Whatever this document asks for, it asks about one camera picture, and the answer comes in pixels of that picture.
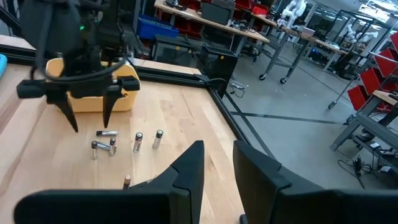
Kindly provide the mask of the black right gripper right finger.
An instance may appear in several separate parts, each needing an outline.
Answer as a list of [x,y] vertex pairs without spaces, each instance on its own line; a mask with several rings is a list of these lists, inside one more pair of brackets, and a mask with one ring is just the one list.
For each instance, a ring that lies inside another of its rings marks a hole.
[[325,189],[240,140],[233,164],[248,224],[398,224],[398,190]]

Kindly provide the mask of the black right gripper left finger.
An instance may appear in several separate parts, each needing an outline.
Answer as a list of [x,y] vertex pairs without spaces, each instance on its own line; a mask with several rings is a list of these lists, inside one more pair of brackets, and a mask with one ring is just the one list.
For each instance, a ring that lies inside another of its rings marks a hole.
[[15,224],[199,224],[205,147],[195,141],[156,178],[123,190],[43,190],[21,199]]

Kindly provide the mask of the black table frame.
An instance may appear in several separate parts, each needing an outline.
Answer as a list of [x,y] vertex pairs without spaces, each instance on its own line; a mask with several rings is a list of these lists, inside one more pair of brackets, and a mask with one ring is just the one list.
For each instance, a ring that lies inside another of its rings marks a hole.
[[[0,54],[5,55],[11,63],[28,65],[31,68],[35,62],[36,49],[31,46],[22,35],[20,16],[24,1],[25,0],[22,0],[19,17],[13,16],[5,8],[0,6],[0,20],[6,23],[16,33],[14,37],[0,35]],[[211,80],[202,75],[171,72],[161,68],[137,66],[135,70],[139,77],[139,81],[207,89],[236,138],[241,141],[247,141],[246,135],[232,117],[232,114],[225,107],[222,98],[218,94],[217,87],[221,82],[224,82],[224,80]]]

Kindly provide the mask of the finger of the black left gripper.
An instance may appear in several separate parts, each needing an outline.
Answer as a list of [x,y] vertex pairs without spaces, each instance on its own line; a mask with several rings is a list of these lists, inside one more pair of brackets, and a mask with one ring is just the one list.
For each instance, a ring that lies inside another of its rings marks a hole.
[[47,103],[55,105],[66,117],[73,130],[78,132],[78,125],[72,105],[65,91],[50,91],[47,93]]
[[122,98],[121,86],[108,86],[103,94],[103,124],[107,128],[114,104]]

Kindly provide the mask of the blue plastic bin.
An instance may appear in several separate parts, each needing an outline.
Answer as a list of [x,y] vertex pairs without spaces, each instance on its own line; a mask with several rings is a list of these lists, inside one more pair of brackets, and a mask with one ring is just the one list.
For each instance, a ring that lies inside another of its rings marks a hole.
[[154,40],[156,35],[176,37],[179,31],[167,22],[141,14],[138,17],[137,34],[142,39]]

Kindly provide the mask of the yellow plastic bin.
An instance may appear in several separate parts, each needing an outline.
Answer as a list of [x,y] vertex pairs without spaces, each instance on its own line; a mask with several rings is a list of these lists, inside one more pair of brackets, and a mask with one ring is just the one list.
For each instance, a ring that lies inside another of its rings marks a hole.
[[[47,72],[53,76],[60,76],[61,71],[64,68],[62,58],[53,58],[49,60],[46,64]],[[113,72],[113,77],[126,77],[133,76],[139,80],[139,77],[135,69],[127,62],[115,72]],[[138,90],[126,91],[122,90],[124,98],[120,98],[115,102],[112,112],[123,112],[129,111],[135,102]],[[72,109],[75,113],[94,113],[103,111],[103,97],[102,96],[89,96],[84,98],[74,98],[71,94],[67,93],[68,99],[72,105]]]

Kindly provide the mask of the black computer tower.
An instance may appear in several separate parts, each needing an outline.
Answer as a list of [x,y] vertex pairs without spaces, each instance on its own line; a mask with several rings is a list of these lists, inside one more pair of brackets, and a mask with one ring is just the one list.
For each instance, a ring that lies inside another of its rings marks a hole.
[[186,40],[157,34],[150,56],[155,62],[189,67],[194,50],[194,46]]
[[218,87],[218,94],[222,98],[225,94],[228,83],[232,77],[238,56],[230,50],[212,47],[208,44],[203,44],[199,53],[197,53],[197,69],[209,79],[221,78]]

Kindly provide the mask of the grey equipment case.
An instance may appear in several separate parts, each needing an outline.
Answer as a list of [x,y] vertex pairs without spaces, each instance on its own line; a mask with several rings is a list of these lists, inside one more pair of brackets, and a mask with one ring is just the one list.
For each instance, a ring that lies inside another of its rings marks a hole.
[[201,17],[221,25],[227,25],[233,18],[234,0],[210,0],[201,2]]

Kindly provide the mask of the red bin rack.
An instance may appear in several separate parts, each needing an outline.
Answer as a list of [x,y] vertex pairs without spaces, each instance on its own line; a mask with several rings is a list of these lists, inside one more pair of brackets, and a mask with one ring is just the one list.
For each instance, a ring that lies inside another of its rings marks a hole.
[[355,111],[363,107],[376,90],[388,93],[398,91],[398,32],[392,34],[389,40],[392,47],[368,54],[368,59],[355,76],[360,78],[361,84],[347,90],[351,80],[343,91],[347,91]]
[[[192,10],[199,11],[203,2],[211,3],[212,0],[178,0],[179,4],[188,7]],[[232,13],[234,20],[246,20],[250,21],[252,9],[260,10],[261,12],[269,12],[269,6],[255,3],[256,0],[236,0],[235,10]],[[182,17],[176,18],[175,27],[180,31],[181,34],[187,34],[192,37],[198,37],[202,29],[206,26],[204,23],[197,22],[194,20],[187,20],[184,22]]]

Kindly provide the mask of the wooden workbench on wheels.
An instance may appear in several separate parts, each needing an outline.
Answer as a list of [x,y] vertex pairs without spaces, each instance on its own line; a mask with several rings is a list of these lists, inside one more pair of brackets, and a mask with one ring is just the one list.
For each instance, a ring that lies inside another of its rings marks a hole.
[[[284,76],[280,79],[280,83],[285,84],[287,82],[287,80],[291,77],[295,68],[297,67],[300,59],[302,58],[302,55],[309,48],[310,45],[320,44],[321,46],[326,47],[335,53],[334,56],[332,56],[332,59],[327,63],[328,66],[331,64],[331,61],[338,54],[347,54],[347,52],[340,50],[337,47],[334,47],[333,45],[328,44],[325,41],[322,41],[312,35],[303,34],[302,32],[298,32],[298,31],[292,30],[287,27],[279,27],[276,22],[274,22],[270,19],[267,19],[263,15],[258,15],[258,14],[254,14],[254,13],[251,13],[251,15],[252,15],[252,19],[250,20],[250,22],[254,22],[256,19],[258,19],[258,20],[264,22],[267,26],[269,26],[269,30],[266,33],[266,37],[271,33],[272,30],[279,31],[280,36],[282,37],[281,39],[272,38],[268,43],[263,42],[261,45],[256,44],[255,42],[248,41],[248,44],[252,48],[258,50],[258,52],[260,54],[265,55],[266,57],[268,57],[271,60],[268,63],[268,66],[265,69],[265,71],[259,75],[260,80],[265,80],[267,78],[267,76],[270,74],[270,72],[274,66],[280,66],[280,67],[285,67],[285,68],[289,69],[286,76]],[[282,49],[284,48],[284,45],[287,43],[287,40],[290,36],[298,37],[299,39],[303,40],[303,45],[302,45],[301,49],[299,50],[295,60],[292,63],[284,63],[279,58],[279,55],[280,55]]]

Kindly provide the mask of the grey metal bench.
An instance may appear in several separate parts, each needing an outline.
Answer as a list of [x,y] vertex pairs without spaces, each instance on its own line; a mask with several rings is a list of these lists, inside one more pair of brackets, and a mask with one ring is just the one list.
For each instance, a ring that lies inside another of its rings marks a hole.
[[398,108],[398,101],[391,98],[392,94],[380,90],[374,91],[372,97],[365,103],[365,105],[354,115],[349,125],[343,132],[333,141],[330,146],[332,151],[337,150],[346,140],[352,139],[360,146],[364,147],[370,152],[374,152],[370,146],[358,139],[354,132],[362,126],[367,129],[371,134],[374,134],[382,142],[386,143],[393,149],[398,149],[398,134],[394,134],[387,127],[379,124],[370,117],[370,114],[384,101],[389,103],[395,108]]

